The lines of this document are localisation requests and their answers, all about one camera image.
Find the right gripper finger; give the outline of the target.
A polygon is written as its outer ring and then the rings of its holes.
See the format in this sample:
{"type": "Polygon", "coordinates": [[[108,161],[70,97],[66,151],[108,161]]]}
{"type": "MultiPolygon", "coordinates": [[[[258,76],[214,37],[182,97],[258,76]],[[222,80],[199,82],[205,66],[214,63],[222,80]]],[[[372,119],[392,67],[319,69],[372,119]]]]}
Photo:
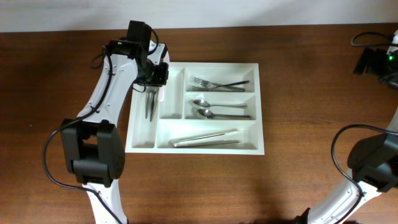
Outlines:
{"type": "Polygon", "coordinates": [[[381,77],[387,72],[387,51],[370,49],[366,73],[381,77]]]}
{"type": "Polygon", "coordinates": [[[365,48],[353,70],[353,73],[357,75],[362,75],[364,72],[367,72],[368,63],[373,58],[374,54],[374,49],[365,48]]]}

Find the small metal teaspoon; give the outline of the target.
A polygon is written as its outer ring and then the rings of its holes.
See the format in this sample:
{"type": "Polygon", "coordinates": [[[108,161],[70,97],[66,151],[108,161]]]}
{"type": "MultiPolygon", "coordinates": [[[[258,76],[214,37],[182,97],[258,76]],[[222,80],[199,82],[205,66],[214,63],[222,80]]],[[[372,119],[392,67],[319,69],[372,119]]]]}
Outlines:
{"type": "Polygon", "coordinates": [[[150,93],[151,93],[151,90],[148,88],[148,89],[146,90],[146,115],[145,115],[145,119],[147,119],[148,116],[149,116],[149,110],[150,110],[150,93]]]}
{"type": "Polygon", "coordinates": [[[154,116],[156,94],[157,94],[157,90],[155,88],[151,89],[149,92],[148,118],[149,118],[150,122],[152,122],[153,116],[154,116]]]}

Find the white plastic knife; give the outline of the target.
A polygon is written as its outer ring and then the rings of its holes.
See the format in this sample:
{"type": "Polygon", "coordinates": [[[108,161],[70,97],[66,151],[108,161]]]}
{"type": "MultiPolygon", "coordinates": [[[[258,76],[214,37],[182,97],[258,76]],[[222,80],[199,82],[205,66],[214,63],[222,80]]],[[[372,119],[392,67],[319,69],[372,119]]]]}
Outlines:
{"type": "MultiPolygon", "coordinates": [[[[169,52],[166,52],[165,57],[162,58],[162,61],[167,63],[167,65],[169,65],[169,63],[170,63],[169,52]]],[[[161,101],[164,101],[164,98],[165,98],[165,85],[163,85],[159,88],[157,100],[158,100],[158,102],[161,102],[161,101]]]]}

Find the metal fork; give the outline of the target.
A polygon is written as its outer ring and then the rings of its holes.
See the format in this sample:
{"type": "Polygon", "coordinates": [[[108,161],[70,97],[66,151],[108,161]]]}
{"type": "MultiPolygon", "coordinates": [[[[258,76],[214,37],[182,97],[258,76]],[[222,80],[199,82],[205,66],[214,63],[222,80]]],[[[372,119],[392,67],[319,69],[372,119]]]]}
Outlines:
{"type": "Polygon", "coordinates": [[[205,88],[200,86],[191,86],[188,91],[232,91],[232,92],[245,92],[244,88],[230,88],[230,87],[219,87],[219,88],[205,88]]]}
{"type": "Polygon", "coordinates": [[[209,82],[207,80],[202,80],[197,77],[193,78],[193,82],[203,88],[216,88],[217,86],[220,86],[219,83],[209,82]]]}
{"type": "Polygon", "coordinates": [[[240,81],[240,82],[234,82],[234,83],[228,83],[228,84],[222,84],[222,85],[217,85],[215,88],[220,88],[220,87],[228,87],[228,86],[236,86],[236,85],[243,85],[249,83],[249,80],[245,81],[240,81]]]}

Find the metal tablespoon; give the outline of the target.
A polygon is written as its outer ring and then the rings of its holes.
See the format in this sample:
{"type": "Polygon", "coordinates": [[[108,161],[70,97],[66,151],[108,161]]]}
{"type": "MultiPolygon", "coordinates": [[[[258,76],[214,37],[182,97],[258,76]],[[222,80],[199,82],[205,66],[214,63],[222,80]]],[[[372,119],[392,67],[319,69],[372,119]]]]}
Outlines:
{"type": "Polygon", "coordinates": [[[229,114],[214,114],[210,110],[198,109],[196,115],[201,119],[239,119],[251,120],[248,115],[229,115],[229,114]]]}
{"type": "Polygon", "coordinates": [[[209,104],[206,100],[190,100],[189,104],[192,105],[195,108],[199,109],[209,109],[211,107],[228,107],[228,108],[241,108],[245,109],[247,108],[246,104],[242,105],[220,105],[220,104],[209,104]]]}

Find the metal tweezers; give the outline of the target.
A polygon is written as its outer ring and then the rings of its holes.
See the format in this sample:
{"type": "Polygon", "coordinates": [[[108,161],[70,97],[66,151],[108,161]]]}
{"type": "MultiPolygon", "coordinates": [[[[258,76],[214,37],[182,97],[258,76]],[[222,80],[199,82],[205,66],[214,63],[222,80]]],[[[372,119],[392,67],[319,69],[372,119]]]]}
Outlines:
{"type": "Polygon", "coordinates": [[[241,143],[241,140],[228,138],[229,135],[236,134],[237,132],[237,129],[230,129],[215,133],[206,133],[186,138],[172,139],[169,141],[169,143],[174,148],[202,147],[220,144],[239,144],[241,143]]]}

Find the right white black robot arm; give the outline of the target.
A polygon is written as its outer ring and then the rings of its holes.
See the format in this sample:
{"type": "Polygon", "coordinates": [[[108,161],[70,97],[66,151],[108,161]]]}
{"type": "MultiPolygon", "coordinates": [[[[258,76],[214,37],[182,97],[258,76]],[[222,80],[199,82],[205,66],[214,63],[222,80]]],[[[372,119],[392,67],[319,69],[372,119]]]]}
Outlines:
{"type": "Polygon", "coordinates": [[[341,128],[333,138],[331,158],[343,180],[317,206],[295,217],[294,223],[347,223],[366,202],[397,188],[397,114],[386,129],[365,124],[341,128]],[[344,131],[354,128],[376,131],[378,135],[362,139],[353,146],[345,172],[336,161],[335,145],[344,131]]]}

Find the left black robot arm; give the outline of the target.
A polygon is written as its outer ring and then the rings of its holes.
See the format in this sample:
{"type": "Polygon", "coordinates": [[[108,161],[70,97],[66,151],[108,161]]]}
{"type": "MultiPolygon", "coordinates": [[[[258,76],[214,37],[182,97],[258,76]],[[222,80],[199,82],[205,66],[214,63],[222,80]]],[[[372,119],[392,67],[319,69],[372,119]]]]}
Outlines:
{"type": "Polygon", "coordinates": [[[164,98],[169,54],[153,37],[157,34],[145,22],[130,21],[126,36],[103,47],[101,76],[86,106],[75,119],[62,123],[67,171],[76,177],[77,189],[88,194],[96,223],[128,222],[119,193],[126,153],[117,123],[133,86],[147,97],[150,117],[164,98]]]}

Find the white plastic cutlery tray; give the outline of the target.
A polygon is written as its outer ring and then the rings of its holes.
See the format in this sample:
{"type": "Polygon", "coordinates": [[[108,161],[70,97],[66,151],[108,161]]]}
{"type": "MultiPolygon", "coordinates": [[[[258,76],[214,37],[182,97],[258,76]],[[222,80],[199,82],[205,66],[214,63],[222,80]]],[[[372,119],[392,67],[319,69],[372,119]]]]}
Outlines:
{"type": "Polygon", "coordinates": [[[146,96],[132,94],[126,152],[169,154],[242,154],[263,155],[264,138],[262,128],[261,90],[259,66],[256,63],[198,63],[172,62],[169,79],[165,86],[164,101],[155,105],[152,122],[146,115],[146,96]],[[243,85],[228,86],[244,88],[245,92],[232,91],[188,91],[197,77],[209,82],[228,84],[249,80],[243,85]],[[209,104],[242,105],[247,108],[211,107],[214,114],[248,115],[251,120],[201,119],[196,115],[199,108],[189,104],[190,100],[206,100],[209,104]],[[202,147],[174,148],[169,141],[237,129],[229,139],[239,139],[239,144],[220,144],[202,147]]]}

